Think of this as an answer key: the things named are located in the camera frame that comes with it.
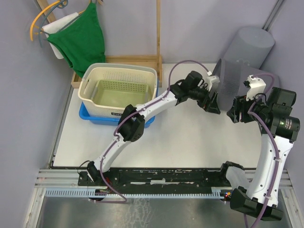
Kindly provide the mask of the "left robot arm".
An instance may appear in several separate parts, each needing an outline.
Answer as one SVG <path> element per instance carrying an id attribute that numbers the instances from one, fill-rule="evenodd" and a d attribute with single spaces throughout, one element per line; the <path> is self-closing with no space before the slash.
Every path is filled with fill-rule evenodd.
<path id="1" fill-rule="evenodd" d="M 89 180 L 94 185 L 105 181 L 105 173 L 122 150 L 137 140 L 144 132 L 146 121 L 151 117 L 174 107 L 188 99 L 195 100 L 206 112 L 220 114 L 217 104 L 217 92 L 212 92 L 219 84 L 219 77 L 208 72 L 206 79 L 196 71 L 191 71 L 185 79 L 170 85 L 168 89 L 155 99 L 138 106 L 128 105 L 114 131 L 114 138 L 106 150 L 87 165 Z"/>

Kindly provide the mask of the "grey round plastic bin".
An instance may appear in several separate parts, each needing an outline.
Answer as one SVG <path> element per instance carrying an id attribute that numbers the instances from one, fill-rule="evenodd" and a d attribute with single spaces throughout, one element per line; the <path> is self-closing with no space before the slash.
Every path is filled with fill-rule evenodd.
<path id="1" fill-rule="evenodd" d="M 259 69 L 274 44 L 273 36 L 264 29 L 243 27 L 237 31 L 223 58 Z"/>

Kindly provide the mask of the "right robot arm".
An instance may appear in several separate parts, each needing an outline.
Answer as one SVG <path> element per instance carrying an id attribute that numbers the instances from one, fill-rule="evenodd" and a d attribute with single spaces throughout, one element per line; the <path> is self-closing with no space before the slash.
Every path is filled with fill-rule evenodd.
<path id="1" fill-rule="evenodd" d="M 234 123 L 256 121 L 261 131 L 261 153 L 252 181 L 248 181 L 244 168 L 233 162 L 222 164 L 218 181 L 231 185 L 230 208 L 257 221 L 280 221 L 283 212 L 278 206 L 278 189 L 285 161 L 297 139 L 300 120 L 292 117 L 296 92 L 273 87 L 271 93 L 237 96 L 227 116 Z"/>

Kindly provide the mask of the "grey slotted laundry basket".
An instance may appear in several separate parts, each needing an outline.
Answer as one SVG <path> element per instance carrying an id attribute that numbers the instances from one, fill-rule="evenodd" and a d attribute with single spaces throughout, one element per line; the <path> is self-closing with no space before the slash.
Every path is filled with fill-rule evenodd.
<path id="1" fill-rule="evenodd" d="M 279 77 L 266 76 L 266 72 L 238 63 L 231 63 L 221 58 L 215 68 L 213 69 L 213 75 L 217 75 L 220 79 L 220 83 L 217 89 L 218 93 L 218 107 L 221 111 L 228 111 L 232 105 L 236 96 L 246 95 L 248 88 L 243 84 L 247 80 L 249 75 L 258 75 L 263 79 L 266 86 L 280 87 Z"/>

